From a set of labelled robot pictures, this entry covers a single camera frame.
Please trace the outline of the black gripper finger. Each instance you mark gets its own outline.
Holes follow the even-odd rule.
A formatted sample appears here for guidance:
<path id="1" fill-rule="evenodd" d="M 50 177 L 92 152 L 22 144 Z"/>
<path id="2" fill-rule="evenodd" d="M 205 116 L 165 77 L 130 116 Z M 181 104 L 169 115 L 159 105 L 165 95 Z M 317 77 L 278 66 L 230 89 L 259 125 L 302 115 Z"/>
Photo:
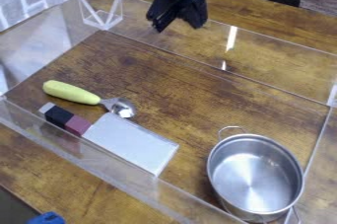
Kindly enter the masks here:
<path id="1" fill-rule="evenodd" d="M 207 20 L 206 1 L 194 0 L 178 13 L 178 17 L 198 29 Z"/>

